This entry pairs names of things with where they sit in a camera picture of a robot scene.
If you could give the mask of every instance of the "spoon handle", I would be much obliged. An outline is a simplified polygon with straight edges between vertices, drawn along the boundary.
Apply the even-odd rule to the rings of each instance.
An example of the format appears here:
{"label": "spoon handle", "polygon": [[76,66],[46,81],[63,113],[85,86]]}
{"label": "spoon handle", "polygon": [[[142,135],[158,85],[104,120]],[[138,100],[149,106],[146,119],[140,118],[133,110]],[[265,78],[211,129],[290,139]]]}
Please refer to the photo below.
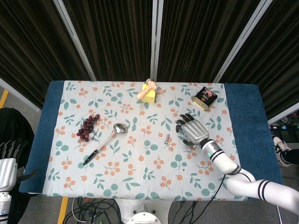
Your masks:
{"label": "spoon handle", "polygon": [[101,150],[101,148],[109,141],[109,139],[112,138],[112,136],[114,134],[115,134],[115,131],[112,131],[112,133],[109,135],[109,137],[99,147],[97,147],[97,149],[94,150],[93,153],[91,153],[90,156],[84,161],[83,165],[88,164],[93,159],[93,157],[95,157],[96,154],[98,154],[98,152]]}

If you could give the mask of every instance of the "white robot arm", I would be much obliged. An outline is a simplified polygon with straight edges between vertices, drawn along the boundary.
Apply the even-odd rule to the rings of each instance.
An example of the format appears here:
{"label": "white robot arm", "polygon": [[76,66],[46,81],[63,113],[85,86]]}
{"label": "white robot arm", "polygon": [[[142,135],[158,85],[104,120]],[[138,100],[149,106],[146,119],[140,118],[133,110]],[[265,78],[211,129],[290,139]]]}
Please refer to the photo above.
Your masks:
{"label": "white robot arm", "polygon": [[11,202],[9,191],[17,182],[26,180],[35,173],[17,177],[18,160],[27,144],[21,138],[0,144],[0,224],[6,224],[8,220]]}
{"label": "white robot arm", "polygon": [[221,170],[222,173],[232,175],[227,180],[228,191],[236,196],[259,198],[299,215],[299,192],[287,186],[267,180],[256,181],[254,176],[242,169],[228,155],[219,148],[214,140],[209,139],[208,131],[190,114],[180,115],[176,131],[182,130],[188,146],[200,145],[204,154]]}

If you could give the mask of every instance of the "bolt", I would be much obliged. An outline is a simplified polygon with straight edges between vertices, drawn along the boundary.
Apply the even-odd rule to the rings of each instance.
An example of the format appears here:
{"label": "bolt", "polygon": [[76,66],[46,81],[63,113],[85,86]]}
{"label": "bolt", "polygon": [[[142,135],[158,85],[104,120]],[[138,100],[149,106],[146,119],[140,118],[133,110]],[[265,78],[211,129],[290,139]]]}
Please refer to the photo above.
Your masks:
{"label": "bolt", "polygon": [[166,137],[166,140],[165,140],[164,144],[168,145],[168,140],[169,140],[169,134],[167,135],[167,137]]}

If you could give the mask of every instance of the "floral tablecloth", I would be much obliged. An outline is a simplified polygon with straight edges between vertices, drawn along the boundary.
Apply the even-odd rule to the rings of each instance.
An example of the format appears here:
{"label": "floral tablecloth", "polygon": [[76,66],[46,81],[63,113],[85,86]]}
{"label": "floral tablecloth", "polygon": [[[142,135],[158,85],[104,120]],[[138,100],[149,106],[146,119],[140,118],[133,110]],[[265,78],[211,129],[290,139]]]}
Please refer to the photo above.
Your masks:
{"label": "floral tablecloth", "polygon": [[[142,83],[65,81],[43,193],[48,196],[126,199],[210,200],[223,174],[191,149],[175,131],[179,114],[198,119],[219,146],[239,164],[223,84],[158,83],[156,103],[136,99]],[[218,95],[208,112],[192,102],[202,87]],[[85,118],[100,114],[89,142],[76,133]],[[87,165],[84,160],[123,123],[127,134],[115,135]],[[169,143],[164,144],[167,134]],[[216,200],[245,200],[225,185]]]}

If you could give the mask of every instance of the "white sneaker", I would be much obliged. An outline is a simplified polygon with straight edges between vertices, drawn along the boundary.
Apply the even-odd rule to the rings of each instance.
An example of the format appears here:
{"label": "white sneaker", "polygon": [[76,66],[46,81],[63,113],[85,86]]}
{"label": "white sneaker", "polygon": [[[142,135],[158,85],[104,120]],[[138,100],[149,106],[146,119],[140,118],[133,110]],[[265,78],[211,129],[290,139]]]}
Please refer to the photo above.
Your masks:
{"label": "white sneaker", "polygon": [[289,167],[291,164],[287,161],[285,161],[283,155],[283,152],[290,151],[290,148],[287,146],[285,141],[282,141],[279,137],[276,135],[272,136],[274,148],[276,152],[277,161],[280,166],[282,167]]}

